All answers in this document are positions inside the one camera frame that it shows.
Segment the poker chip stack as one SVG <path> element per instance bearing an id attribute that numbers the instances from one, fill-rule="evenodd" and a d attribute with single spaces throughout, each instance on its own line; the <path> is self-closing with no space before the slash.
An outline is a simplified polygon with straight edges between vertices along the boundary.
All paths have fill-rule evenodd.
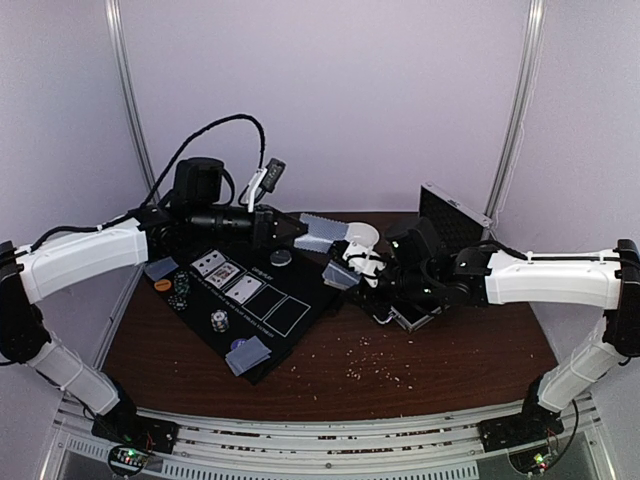
<path id="1" fill-rule="evenodd" d="M 228 313 L 225 310 L 216 310 L 210 315 L 212 329 L 216 333 L 224 333 L 229 329 Z"/>
<path id="2" fill-rule="evenodd" d="M 186 271 L 178 271 L 173 276 L 173 288 L 176 295 L 186 297 L 191 290 L 189 273 Z"/>

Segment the orange big blind button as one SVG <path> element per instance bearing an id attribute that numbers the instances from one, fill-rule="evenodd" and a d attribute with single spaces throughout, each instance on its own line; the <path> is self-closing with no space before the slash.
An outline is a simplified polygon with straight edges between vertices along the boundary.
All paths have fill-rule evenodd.
<path id="1" fill-rule="evenodd" d="M 168 279 L 161 279 L 154 283 L 154 289 L 159 292 L 166 292 L 172 288 L 172 282 Z"/>

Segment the dealt card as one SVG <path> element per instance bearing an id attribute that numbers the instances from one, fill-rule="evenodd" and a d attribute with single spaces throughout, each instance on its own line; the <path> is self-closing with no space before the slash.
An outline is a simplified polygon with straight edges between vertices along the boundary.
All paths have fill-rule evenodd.
<path id="1" fill-rule="evenodd" d="M 160 260 L 149 262 L 144 266 L 145 275 L 156 282 L 175 271 L 179 265 L 172 257 L 165 257 Z"/>
<path id="2" fill-rule="evenodd" d="M 225 362 L 235 376 L 240 376 L 248 370 L 270 358 L 272 351 L 257 337 L 247 339 L 247 342 L 225 356 Z"/>

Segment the grey playing card deck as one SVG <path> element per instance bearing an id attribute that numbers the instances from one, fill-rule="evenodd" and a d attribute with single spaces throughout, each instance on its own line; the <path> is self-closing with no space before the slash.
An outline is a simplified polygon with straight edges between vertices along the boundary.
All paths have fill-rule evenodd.
<path id="1" fill-rule="evenodd" d="M 359 284 L 361 275 L 330 261 L 322 273 L 322 278 L 326 285 L 346 291 Z"/>

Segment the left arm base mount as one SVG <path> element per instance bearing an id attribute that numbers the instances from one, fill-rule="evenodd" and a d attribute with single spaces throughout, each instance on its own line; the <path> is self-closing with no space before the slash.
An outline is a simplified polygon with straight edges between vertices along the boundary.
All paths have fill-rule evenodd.
<path id="1" fill-rule="evenodd" d="M 177 423 L 152 417 L 137 416 L 132 426 L 114 427 L 98 417 L 92 425 L 93 436 L 152 453 L 171 454 L 179 426 Z"/>

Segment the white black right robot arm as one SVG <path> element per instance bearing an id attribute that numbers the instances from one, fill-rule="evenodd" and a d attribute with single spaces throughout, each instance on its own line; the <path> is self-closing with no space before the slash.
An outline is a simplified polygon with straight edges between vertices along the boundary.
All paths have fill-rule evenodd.
<path id="1" fill-rule="evenodd" d="M 523 302 L 601 309 L 589 336 L 531 384 L 523 412 L 512 423 L 519 440 L 535 440 L 577 395 L 615 364 L 639 355 L 639 251 L 631 240 L 593 253 L 541 254 L 487 239 L 454 252 L 425 217 L 402 219 L 385 240 L 385 255 L 350 240 L 341 256 L 362 276 L 356 296 L 376 320 L 390 316 L 395 302 L 428 314 Z"/>

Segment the clear grey dealer button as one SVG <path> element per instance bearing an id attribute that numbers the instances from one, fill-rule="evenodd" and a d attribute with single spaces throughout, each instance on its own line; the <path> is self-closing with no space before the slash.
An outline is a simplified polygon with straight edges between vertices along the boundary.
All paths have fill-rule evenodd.
<path id="1" fill-rule="evenodd" d="M 278 249 L 270 254 L 269 259 L 273 266 L 284 267 L 291 263 L 292 254 L 287 249 Z"/>

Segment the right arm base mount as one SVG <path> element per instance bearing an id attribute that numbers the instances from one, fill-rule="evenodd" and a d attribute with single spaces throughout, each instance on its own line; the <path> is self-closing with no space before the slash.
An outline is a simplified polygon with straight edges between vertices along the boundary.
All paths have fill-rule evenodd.
<path id="1" fill-rule="evenodd" d="M 493 452 L 545 440 L 550 432 L 561 434 L 564 425 L 557 416 L 519 413 L 481 421 L 478 430 L 484 451 Z"/>

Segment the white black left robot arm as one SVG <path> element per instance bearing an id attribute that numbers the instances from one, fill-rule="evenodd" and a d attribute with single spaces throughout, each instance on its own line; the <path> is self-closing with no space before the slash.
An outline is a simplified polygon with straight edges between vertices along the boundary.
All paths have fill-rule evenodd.
<path id="1" fill-rule="evenodd" d="M 86 363 L 82 351 L 66 346 L 44 319 L 52 306 L 61 319 L 86 333 L 104 332 L 106 302 L 127 270 L 153 262 L 193 243 L 200 235 L 238 239 L 253 247 L 276 246 L 306 227 L 262 204 L 285 172 L 273 158 L 258 168 L 233 206 L 220 201 L 229 178 L 222 162 L 196 157 L 179 161 L 172 188 L 157 203 L 144 203 L 101 225 L 60 226 L 30 245 L 1 245 L 1 355 L 7 364 L 30 367 L 54 387 L 85 405 L 123 444 L 137 442 L 144 424 L 116 382 Z"/>

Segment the purple small blind button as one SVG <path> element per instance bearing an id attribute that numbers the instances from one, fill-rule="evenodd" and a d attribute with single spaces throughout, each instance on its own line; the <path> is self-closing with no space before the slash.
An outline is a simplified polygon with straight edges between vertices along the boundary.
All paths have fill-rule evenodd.
<path id="1" fill-rule="evenodd" d="M 230 349 L 231 349 L 231 350 L 235 350 L 235 349 L 239 348 L 240 346 L 242 346 L 243 344 L 245 344 L 246 342 L 247 342 L 247 339 L 245 339 L 245 338 L 238 338 L 238 339 L 234 340 L 234 341 L 231 343 L 231 347 L 230 347 Z"/>

